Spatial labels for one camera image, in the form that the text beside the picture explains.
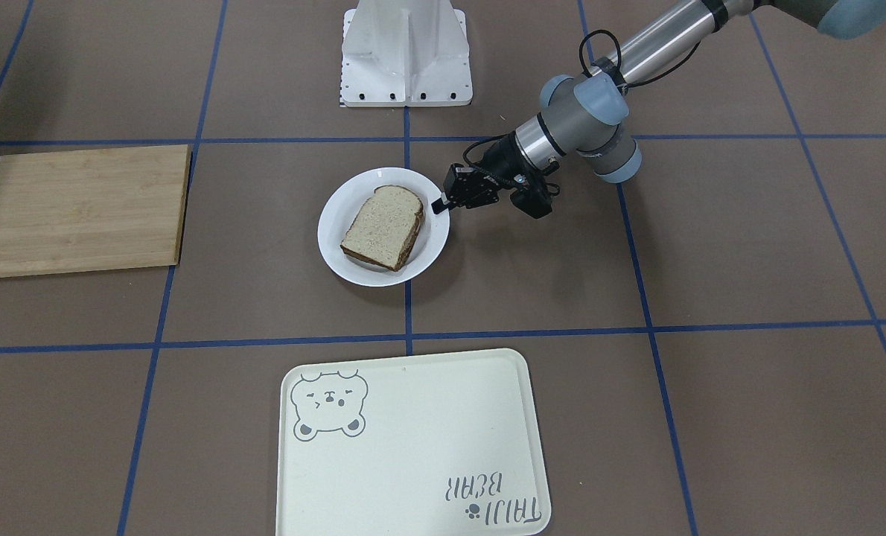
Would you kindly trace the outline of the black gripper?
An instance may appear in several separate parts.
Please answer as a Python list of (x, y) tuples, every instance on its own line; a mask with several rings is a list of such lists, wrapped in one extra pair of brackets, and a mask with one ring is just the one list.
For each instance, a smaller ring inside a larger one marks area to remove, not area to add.
[(463, 150), (462, 158), (462, 165), (453, 164), (447, 171), (443, 197), (430, 204), (436, 216), (496, 203), (502, 190), (511, 191), (511, 203), (519, 210), (534, 209), (528, 164), (514, 133), (474, 142)]

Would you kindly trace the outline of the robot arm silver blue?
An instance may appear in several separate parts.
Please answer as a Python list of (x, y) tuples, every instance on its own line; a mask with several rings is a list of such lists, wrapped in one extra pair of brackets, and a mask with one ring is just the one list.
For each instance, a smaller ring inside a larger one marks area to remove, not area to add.
[(583, 157), (607, 183), (631, 179), (643, 155), (637, 140), (625, 131), (627, 92), (681, 67), (705, 38), (732, 18), (760, 7), (765, 2), (678, 1), (593, 62), (584, 57), (589, 43), (584, 37), (579, 45), (580, 74), (549, 79), (534, 118), (484, 140), (486, 150), (477, 162), (464, 156), (462, 163), (450, 166), (443, 194), (430, 206), (433, 213), (490, 205), (500, 200), (500, 192), (508, 191), (518, 210), (545, 217), (559, 193), (548, 176), (568, 155)]

